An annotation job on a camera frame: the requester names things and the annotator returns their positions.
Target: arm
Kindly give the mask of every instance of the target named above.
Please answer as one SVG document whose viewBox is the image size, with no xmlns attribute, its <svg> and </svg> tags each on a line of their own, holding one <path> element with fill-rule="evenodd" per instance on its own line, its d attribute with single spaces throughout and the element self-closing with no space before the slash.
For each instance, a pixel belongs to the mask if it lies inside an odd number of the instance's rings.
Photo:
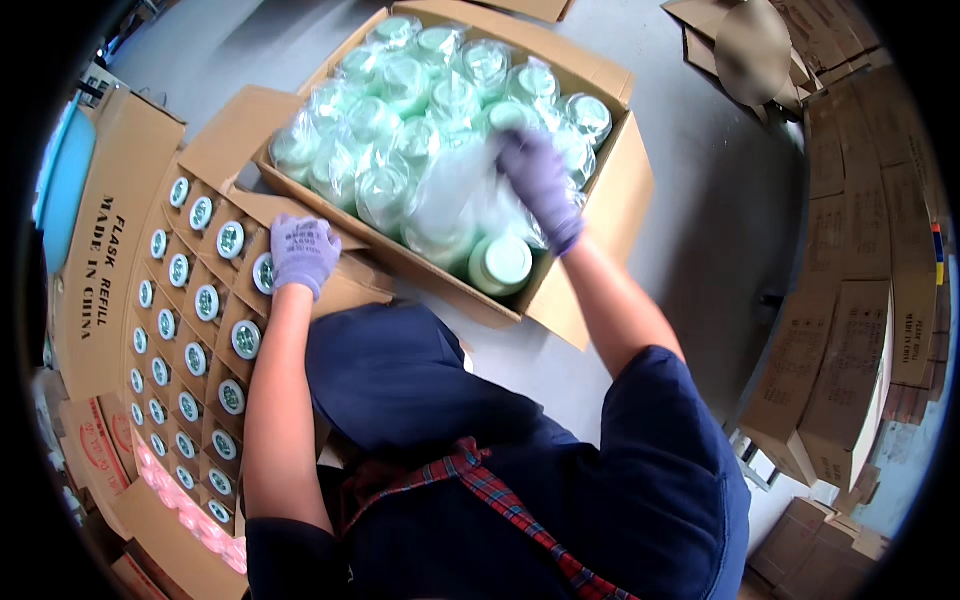
<svg viewBox="0 0 960 600">
<path fill-rule="evenodd" d="M 497 168 L 536 217 L 550 250 L 564 261 L 590 338 L 616 378 L 641 351 L 662 346 L 684 360 L 663 313 L 622 267 L 584 235 L 580 210 L 566 196 L 566 169 L 548 137 L 504 132 Z"/>
<path fill-rule="evenodd" d="M 686 362 L 660 308 L 588 234 L 564 256 L 590 339 L 613 378 L 641 351 L 662 346 Z"/>
<path fill-rule="evenodd" d="M 247 518 L 303 521 L 333 533 L 317 480 L 313 405 L 303 356 L 313 292 L 276 290 L 270 325 L 256 360 L 244 427 Z"/>
<path fill-rule="evenodd" d="M 244 426 L 247 519 L 286 518 L 333 533 L 317 479 L 313 405 L 303 361 L 311 309 L 340 249 L 326 221 L 281 215 L 271 227 L 276 291 Z"/>
</svg>

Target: stacked cardboard box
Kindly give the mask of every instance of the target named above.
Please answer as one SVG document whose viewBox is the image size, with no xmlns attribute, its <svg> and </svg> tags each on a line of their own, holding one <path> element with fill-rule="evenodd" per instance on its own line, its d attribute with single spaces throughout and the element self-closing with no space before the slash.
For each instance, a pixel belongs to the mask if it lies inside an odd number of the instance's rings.
<svg viewBox="0 0 960 600">
<path fill-rule="evenodd" d="M 826 505 L 794 498 L 748 564 L 779 600 L 846 600 L 888 543 Z"/>
<path fill-rule="evenodd" d="M 919 422 L 933 374 L 946 372 L 945 351 L 930 353 L 948 320 L 935 323 L 927 207 L 936 196 L 921 179 L 936 165 L 915 158 L 927 154 L 912 148 L 919 121 L 908 114 L 894 67 L 838 82 L 808 107 L 803 267 L 740 419 L 779 470 L 807 485 L 824 479 L 848 492 L 881 419 L 899 410 Z"/>
</svg>

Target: blue object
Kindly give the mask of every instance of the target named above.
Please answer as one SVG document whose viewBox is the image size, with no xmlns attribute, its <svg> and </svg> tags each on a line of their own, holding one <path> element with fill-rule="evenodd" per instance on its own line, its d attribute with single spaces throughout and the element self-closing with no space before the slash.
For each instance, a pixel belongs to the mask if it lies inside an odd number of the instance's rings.
<svg viewBox="0 0 960 600">
<path fill-rule="evenodd" d="M 36 181 L 34 222 L 37 230 L 43 231 L 48 275 L 60 270 L 70 252 L 73 227 L 97 141 L 93 123 L 77 109 L 79 102 L 80 92 L 77 92 L 47 144 Z"/>
</svg>

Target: cardboard flap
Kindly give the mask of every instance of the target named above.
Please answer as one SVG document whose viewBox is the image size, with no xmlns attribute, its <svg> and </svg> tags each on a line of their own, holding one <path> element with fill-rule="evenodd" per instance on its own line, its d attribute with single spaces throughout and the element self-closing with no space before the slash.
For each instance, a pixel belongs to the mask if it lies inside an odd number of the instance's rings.
<svg viewBox="0 0 960 600">
<path fill-rule="evenodd" d="M 607 175 L 597 178 L 590 191 L 584 217 L 593 241 L 622 265 L 634 246 L 654 190 L 653 170 L 632 112 L 624 117 L 604 172 Z M 587 347 L 587 324 L 561 261 L 550 268 L 527 315 L 573 346 Z"/>
<path fill-rule="evenodd" d="M 292 217 L 321 216 L 303 204 L 282 196 L 255 194 L 234 189 L 227 194 L 227 197 L 265 228 L 268 228 L 274 222 L 277 215 L 284 213 Z M 344 252 L 365 250 L 370 247 L 341 228 L 334 225 L 331 225 L 331 227 L 340 236 L 340 240 L 344 244 Z"/>
<path fill-rule="evenodd" d="M 263 140 L 302 105 L 296 94 L 247 85 L 190 142 L 180 166 L 226 196 Z"/>
<path fill-rule="evenodd" d="M 522 12 L 547 23 L 564 20 L 574 0 L 484 0 L 484 4 Z"/>
<path fill-rule="evenodd" d="M 572 41 L 534 23 L 519 21 L 506 14 L 454 0 L 410 0 L 394 4 L 394 12 L 431 14 L 473 25 L 519 48 L 550 57 L 550 60 L 618 99 L 623 105 L 634 93 L 633 73 L 598 55 L 583 50 Z"/>
</svg>

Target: lavender work glove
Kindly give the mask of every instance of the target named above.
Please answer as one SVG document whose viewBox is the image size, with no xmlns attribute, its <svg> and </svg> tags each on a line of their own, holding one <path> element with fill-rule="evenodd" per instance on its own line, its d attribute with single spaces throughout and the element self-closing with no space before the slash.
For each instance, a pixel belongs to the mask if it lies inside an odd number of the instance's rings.
<svg viewBox="0 0 960 600">
<path fill-rule="evenodd" d="M 563 256 L 584 232 L 584 220 L 566 197 L 564 160 L 544 133 L 509 131 L 498 136 L 496 167 L 546 235 L 550 251 Z"/>
<path fill-rule="evenodd" d="M 270 226 L 270 252 L 274 259 L 274 289 L 302 283 L 320 299 L 320 288 L 340 260 L 343 243 L 330 223 L 315 217 L 295 219 L 280 215 Z"/>
</svg>

